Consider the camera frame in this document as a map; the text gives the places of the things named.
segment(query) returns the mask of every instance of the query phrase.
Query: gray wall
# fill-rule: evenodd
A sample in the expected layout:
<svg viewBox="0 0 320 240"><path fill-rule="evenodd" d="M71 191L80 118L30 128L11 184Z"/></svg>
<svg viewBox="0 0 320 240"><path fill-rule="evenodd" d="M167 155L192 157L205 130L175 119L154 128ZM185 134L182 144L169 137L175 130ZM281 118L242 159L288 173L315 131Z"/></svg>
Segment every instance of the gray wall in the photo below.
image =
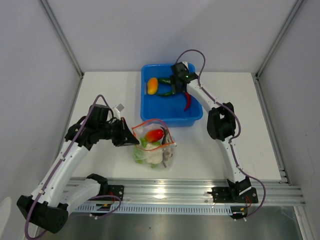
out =
<svg viewBox="0 0 320 240"><path fill-rule="evenodd" d="M293 184L320 226L320 1L308 0L262 75Z"/></svg>
<svg viewBox="0 0 320 240"><path fill-rule="evenodd" d="M255 72L294 2L49 0L84 71L139 71L192 48L206 71ZM184 59L202 64L196 53Z"/></svg>
<svg viewBox="0 0 320 240"><path fill-rule="evenodd" d="M0 1L0 33L0 202L12 198L1 239L16 240L16 201L54 160L79 79L38 1Z"/></svg>

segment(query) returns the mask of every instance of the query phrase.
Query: yellow fruit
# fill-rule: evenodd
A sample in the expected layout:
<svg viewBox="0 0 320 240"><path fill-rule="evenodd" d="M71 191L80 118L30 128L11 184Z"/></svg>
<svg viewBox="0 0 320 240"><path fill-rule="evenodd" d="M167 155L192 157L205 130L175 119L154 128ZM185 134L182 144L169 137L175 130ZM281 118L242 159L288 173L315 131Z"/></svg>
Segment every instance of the yellow fruit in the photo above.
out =
<svg viewBox="0 0 320 240"><path fill-rule="evenodd" d="M149 79L147 83L147 92L149 95L156 94L158 90L158 80L155 77Z"/></svg>

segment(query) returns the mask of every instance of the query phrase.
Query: red tomato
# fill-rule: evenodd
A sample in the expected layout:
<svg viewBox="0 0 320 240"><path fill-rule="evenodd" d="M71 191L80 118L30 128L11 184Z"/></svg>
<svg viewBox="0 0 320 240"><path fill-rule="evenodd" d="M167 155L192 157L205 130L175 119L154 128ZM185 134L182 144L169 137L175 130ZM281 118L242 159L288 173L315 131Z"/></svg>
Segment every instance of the red tomato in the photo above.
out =
<svg viewBox="0 0 320 240"><path fill-rule="evenodd" d="M164 131L162 129L155 129L149 131L145 136L145 140L147 140L149 143L154 143L162 139L164 136Z"/></svg>

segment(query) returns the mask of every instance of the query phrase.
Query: cable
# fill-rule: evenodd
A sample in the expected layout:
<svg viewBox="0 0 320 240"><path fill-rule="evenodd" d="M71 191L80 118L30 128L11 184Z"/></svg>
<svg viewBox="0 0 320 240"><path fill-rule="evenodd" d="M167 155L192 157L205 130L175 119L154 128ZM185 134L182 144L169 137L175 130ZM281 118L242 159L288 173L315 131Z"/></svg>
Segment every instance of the cable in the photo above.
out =
<svg viewBox="0 0 320 240"><path fill-rule="evenodd" d="M43 231L40 235L36 236L36 237L31 237L29 235L29 232L28 232L28 228L29 228L29 222L30 222L30 218L31 218L31 215L35 209L35 206L38 202L38 200L40 199L41 195L43 194L43 192L45 191L45 189L47 188L50 180L52 179L52 177L54 176L54 174L56 173L57 169L59 168L59 166L61 165L61 163L63 162L63 160L66 158L67 154L69 153L72 145L75 143L75 141L77 140L78 136L81 134L82 130L84 129L84 126L91 114L91 112L93 111L94 109L94 106L96 105L97 101L99 98L102 98L102 100L104 101L105 105L107 107L109 107L106 99L104 96L102 96L101 94L99 94L98 96L96 96L93 104L91 105L90 109L89 109L89 112L88 114L85 116L84 120L83 120L83 123L82 125L80 126L78 132L76 133L76 135L74 136L74 138L72 139L71 143L69 144L69 146L67 147L67 149L65 150L64 154L62 155L62 157L60 158L59 162L54 166L52 172L50 173L49 177L47 178L47 180L45 181L45 183L43 184L43 187L41 188L41 190L39 191L39 194L36 196L35 200L33 201L31 207L30 207L30 210L26 216L26 220L25 220L25 224L24 224L24 234L25 234L25 237L28 239L28 240L37 240L37 239L40 239L42 238L42 236L47 232L46 230Z"/></svg>
<svg viewBox="0 0 320 240"><path fill-rule="evenodd" d="M247 218L248 218L248 217L256 214L256 213L262 208L263 204L265 203L266 195L267 195L266 186L265 186L264 183L263 183L261 180L259 180L258 178L254 177L254 176L251 176L251 175L249 175L249 174L247 174L247 173L245 173L245 172L241 169L241 167L240 167L240 165L239 165L239 163L238 163L238 160L237 160L237 157L236 157L236 153L235 153L235 150L234 150L234 146L233 146L233 144L232 144L232 140L236 139L236 138L239 137L240 134L241 134L241 124L240 124L239 118L237 117L237 115L236 115L230 108L228 108L227 106L225 106L225 105L221 104L220 102L218 102L214 97L212 97L212 96L210 95L209 92L207 92L207 91L201 86L200 76L201 76L201 74L202 74L202 72L203 72L203 70L204 70L204 68L205 68L205 65L206 65L206 57L205 57L205 55L204 55L201 51L199 51L199 50L196 50L196 49L188 49L188 50L186 50L186 51L184 51L183 53L180 54L180 56L177 58L177 60L176 60L175 63L177 63L177 62L179 61L179 59L182 57L182 55L184 55L184 54L187 53L187 52L197 52L197 53L201 54L202 57L203 57L203 64L202 64L201 70L200 70L199 75L198 75L198 85L199 85L200 89L201 89L215 104L217 104L217 105L220 106L220 107L223 107L223 108L226 109L229 113L231 113L232 116L234 117L234 119L236 120L236 123L237 123L237 125L238 125L238 133L237 133L235 136L231 137L231 138L229 139L229 142L228 142L229 145L230 145L230 149L231 149L231 152L232 152L232 156L233 156L234 162L235 162L235 166L239 169L239 171L240 171L243 175L245 175L246 177L251 178L251 179L253 179L253 180L256 180L258 183L261 184L261 186L262 186L262 188L263 188L263 197L262 197L262 200L261 200L260 205L257 207L257 209L256 209L254 212L252 212L251 214L249 214L249 215L247 216Z"/></svg>

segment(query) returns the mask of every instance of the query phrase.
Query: red vegetable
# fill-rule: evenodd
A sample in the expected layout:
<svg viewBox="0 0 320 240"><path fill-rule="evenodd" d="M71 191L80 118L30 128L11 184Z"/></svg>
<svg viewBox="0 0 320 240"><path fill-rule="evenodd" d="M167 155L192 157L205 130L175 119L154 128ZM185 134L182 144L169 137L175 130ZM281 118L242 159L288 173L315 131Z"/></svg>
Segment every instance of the red vegetable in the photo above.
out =
<svg viewBox="0 0 320 240"><path fill-rule="evenodd" d="M147 140L149 143L154 143L162 139L164 136L164 131L162 129L155 129L147 132L147 134L144 136L145 140Z"/></svg>
<svg viewBox="0 0 320 240"><path fill-rule="evenodd" d="M184 111L186 111L190 107L191 97L190 97L190 94L187 92L185 92L184 95L186 99L186 105L185 105Z"/></svg>

